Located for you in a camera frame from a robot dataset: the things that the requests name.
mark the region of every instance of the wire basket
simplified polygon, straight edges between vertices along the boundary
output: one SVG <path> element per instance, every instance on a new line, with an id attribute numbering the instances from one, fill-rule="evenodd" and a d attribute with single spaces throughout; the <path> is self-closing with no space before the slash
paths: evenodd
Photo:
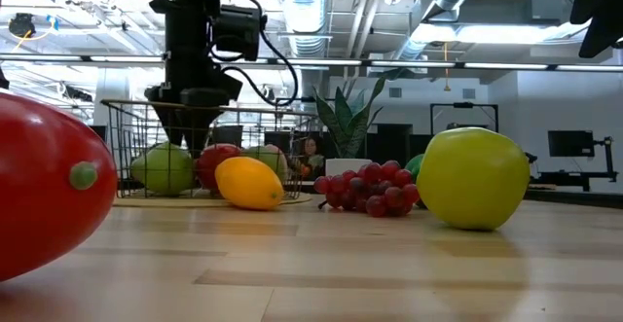
<path id="1" fill-rule="evenodd" d="M 220 197 L 213 182 L 217 161 L 206 166 L 202 152 L 218 149 L 227 156 L 234 145 L 243 156 L 268 164 L 279 176 L 284 198 L 295 199 L 305 173 L 297 163 L 303 140 L 319 127 L 315 114 L 284 110 L 101 103 L 108 107 L 118 197 Z"/>

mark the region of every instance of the white wall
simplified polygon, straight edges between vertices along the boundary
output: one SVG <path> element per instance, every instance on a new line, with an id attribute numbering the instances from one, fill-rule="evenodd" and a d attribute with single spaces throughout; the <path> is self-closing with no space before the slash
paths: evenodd
<path id="1" fill-rule="evenodd" d="M 599 146 L 592 160 L 550 158 L 547 131 L 555 129 L 593 130 L 596 139 L 611 136 L 614 169 L 623 171 L 622 79 L 601 73 L 511 73 L 490 85 L 489 98 L 500 105 L 500 132 L 538 156 L 540 171 L 577 171 L 578 166 L 605 171 L 604 148 Z M 593 179 L 591 186 L 594 192 L 623 193 L 621 180 L 613 184 Z"/>
<path id="2" fill-rule="evenodd" d="M 351 97 L 356 97 L 361 89 L 372 92 L 377 79 L 359 78 L 353 88 Z M 332 77 L 330 88 L 332 96 L 335 88 L 341 87 L 344 79 Z M 476 99 L 469 100 L 473 103 L 488 102 L 488 87 L 480 85 L 478 79 L 451 79 L 451 91 L 444 91 L 446 82 L 443 79 L 431 83 L 429 80 L 400 79 L 386 82 L 385 90 L 375 101 L 373 108 L 383 106 L 384 109 L 375 119 L 376 124 L 409 124 L 413 126 L 414 134 L 427 134 L 430 131 L 430 103 L 455 103 L 464 102 L 463 89 L 476 89 Z M 402 88 L 402 98 L 389 98 L 389 88 Z M 491 125 L 492 120 L 480 109 L 454 109 L 452 107 L 435 108 L 435 133 L 446 129 L 449 123 Z M 491 116 L 493 110 L 487 110 Z"/>

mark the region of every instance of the wooden table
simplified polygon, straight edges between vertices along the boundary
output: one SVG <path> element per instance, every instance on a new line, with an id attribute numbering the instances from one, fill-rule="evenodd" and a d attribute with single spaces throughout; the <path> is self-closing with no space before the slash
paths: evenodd
<path id="1" fill-rule="evenodd" d="M 115 208 L 1 283 L 0 321 L 623 321 L 623 212 L 525 201 L 467 233 L 423 210 Z"/>

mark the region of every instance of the woman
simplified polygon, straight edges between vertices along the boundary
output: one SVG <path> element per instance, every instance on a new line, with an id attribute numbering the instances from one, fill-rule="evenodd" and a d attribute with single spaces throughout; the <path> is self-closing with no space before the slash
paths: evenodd
<path id="1" fill-rule="evenodd" d="M 297 159 L 296 165 L 304 180 L 315 180 L 324 174 L 324 157 L 318 153 L 318 138 L 310 136 L 305 139 L 305 153 Z"/>

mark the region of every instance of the potted plant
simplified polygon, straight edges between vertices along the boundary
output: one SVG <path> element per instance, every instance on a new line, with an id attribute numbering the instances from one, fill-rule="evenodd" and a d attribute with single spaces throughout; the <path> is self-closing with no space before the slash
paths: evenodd
<path id="1" fill-rule="evenodd" d="M 348 104 L 347 98 L 340 88 L 335 92 L 335 109 L 323 97 L 316 93 L 315 106 L 318 117 L 329 129 L 331 139 L 338 153 L 337 159 L 327 160 L 326 174 L 329 176 L 342 174 L 347 170 L 358 170 L 369 160 L 357 159 L 356 155 L 363 143 L 370 124 L 375 120 L 383 107 L 377 109 L 372 118 L 370 110 L 372 102 L 383 91 L 385 78 L 380 78 L 374 85 L 370 100 L 364 102 L 365 89 Z"/>

